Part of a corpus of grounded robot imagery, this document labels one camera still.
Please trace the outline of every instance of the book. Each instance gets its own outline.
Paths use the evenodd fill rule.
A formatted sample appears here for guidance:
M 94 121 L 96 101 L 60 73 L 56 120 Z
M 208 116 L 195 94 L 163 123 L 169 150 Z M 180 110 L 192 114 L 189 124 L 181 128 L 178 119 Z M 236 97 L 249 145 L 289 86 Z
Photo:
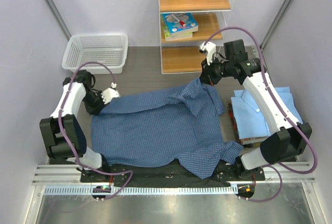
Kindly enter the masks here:
M 171 36 L 175 37 L 178 35 L 182 35 L 184 33 L 195 32 L 198 31 L 198 23 L 193 18 L 190 13 L 173 13 L 177 18 L 183 21 L 186 25 L 181 26 L 181 24 L 169 13 L 163 13 L 162 19 L 167 25 L 168 29 L 171 32 Z
M 172 37 L 170 30 L 168 29 L 167 25 L 162 19 L 161 19 L 161 26 L 165 36 L 165 41 L 174 41 L 174 40 L 192 38 L 192 32 Z

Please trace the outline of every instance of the folded blue shirt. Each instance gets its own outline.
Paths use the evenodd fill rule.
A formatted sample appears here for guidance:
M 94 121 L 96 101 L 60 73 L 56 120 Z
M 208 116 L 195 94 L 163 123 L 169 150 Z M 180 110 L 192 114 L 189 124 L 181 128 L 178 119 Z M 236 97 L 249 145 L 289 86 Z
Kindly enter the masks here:
M 206 178 L 220 159 L 234 163 L 242 150 L 223 142 L 216 89 L 199 79 L 187 85 L 113 99 L 92 118 L 92 149 L 109 164 L 159 167 L 179 159 Z
M 302 123 L 290 88 L 276 88 L 275 90 L 289 111 Z M 239 139 L 270 136 L 268 124 L 251 94 L 247 90 L 235 90 L 234 95 L 231 102 Z

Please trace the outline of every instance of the gray floor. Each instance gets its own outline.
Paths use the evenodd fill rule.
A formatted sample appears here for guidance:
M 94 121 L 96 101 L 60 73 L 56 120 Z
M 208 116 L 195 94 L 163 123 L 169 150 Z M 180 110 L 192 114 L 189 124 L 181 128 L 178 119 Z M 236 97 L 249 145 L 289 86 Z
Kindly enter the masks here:
M 247 48 L 247 52 L 249 58 L 254 57 L 251 48 Z M 122 74 L 115 76 L 117 89 L 121 96 L 125 96 L 183 85 L 199 77 L 199 75 L 199 73 L 162 75 L 159 47 L 129 47 Z M 96 89 L 104 90 L 110 86 L 110 83 L 110 75 L 96 75 Z M 238 81 L 233 78 L 222 79 L 216 88 L 225 106 L 233 96 L 233 90 L 243 89 Z M 85 133 L 88 146 L 91 147 L 91 116 L 86 113 L 83 105 L 79 110 L 78 121 Z M 227 113 L 220 117 L 220 128 L 224 141 L 234 140 L 232 123 Z

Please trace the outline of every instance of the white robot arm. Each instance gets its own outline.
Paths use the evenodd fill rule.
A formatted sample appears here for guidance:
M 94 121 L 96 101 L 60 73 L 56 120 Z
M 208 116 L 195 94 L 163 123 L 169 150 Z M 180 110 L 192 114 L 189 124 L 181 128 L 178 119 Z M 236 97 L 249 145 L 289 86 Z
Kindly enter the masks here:
M 57 108 L 50 118 L 40 121 L 39 127 L 49 158 L 75 162 L 75 157 L 61 135 L 58 125 L 59 110 L 68 91 L 70 79 L 68 77 L 63 82 L 63 94 Z M 64 109 L 62 109 L 61 116 L 66 134 L 80 156 L 80 162 L 90 168 L 99 169 L 103 166 L 106 167 L 106 159 L 102 154 L 96 153 L 87 147 L 86 138 L 77 122 L 78 110 L 81 102 L 84 102 L 89 114 L 98 115 L 113 98 L 120 97 L 120 94 L 116 90 L 116 84 L 114 83 L 111 84 L 111 88 L 107 88 L 104 91 L 93 89 L 94 83 L 95 77 L 91 73 L 86 70 L 79 71 L 72 84 L 71 93 L 66 100 Z
M 200 46 L 200 52 L 206 54 L 202 62 L 200 80 L 208 85 L 217 84 L 223 77 L 234 77 L 252 95 L 264 115 L 272 135 L 262 142 L 259 148 L 237 158 L 237 167 L 241 172 L 250 171 L 260 166 L 274 164 L 284 159 L 289 159 L 303 153 L 306 142 L 294 127 L 286 120 L 276 106 L 264 84 L 260 69 L 259 59 L 248 59 L 244 49 L 243 40 L 231 41 L 224 44 L 226 59 L 219 61 L 214 57 L 215 44 L 208 42 Z M 265 72 L 268 87 L 276 96 L 287 117 L 303 131 L 306 137 L 311 135 L 308 123 L 301 124 L 283 103 L 268 73 Z

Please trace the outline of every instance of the white wall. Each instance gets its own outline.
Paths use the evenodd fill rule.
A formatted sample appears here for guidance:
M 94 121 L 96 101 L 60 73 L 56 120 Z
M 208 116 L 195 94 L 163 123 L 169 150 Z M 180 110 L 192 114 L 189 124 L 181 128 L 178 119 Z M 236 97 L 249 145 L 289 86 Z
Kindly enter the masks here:
M 283 0 L 236 0 L 229 25 L 247 28 L 261 42 Z M 130 46 L 158 46 L 158 0 L 54 0 L 71 34 L 125 32 Z M 225 40 L 244 37 L 228 31 Z
M 266 47 L 276 86 L 290 86 L 296 107 L 310 123 L 319 160 L 314 172 L 325 213 L 332 221 L 332 5 L 330 0 L 294 0 Z M 312 160 L 306 149 L 304 158 Z
M 283 0 L 236 0 L 229 16 L 228 26 L 249 30 L 261 44 Z M 240 31 L 226 31 L 224 41 L 243 39 L 245 44 L 254 43 Z
M 66 39 L 44 0 L 0 0 L 0 216 L 21 224 L 38 163 L 39 121 L 61 96 Z

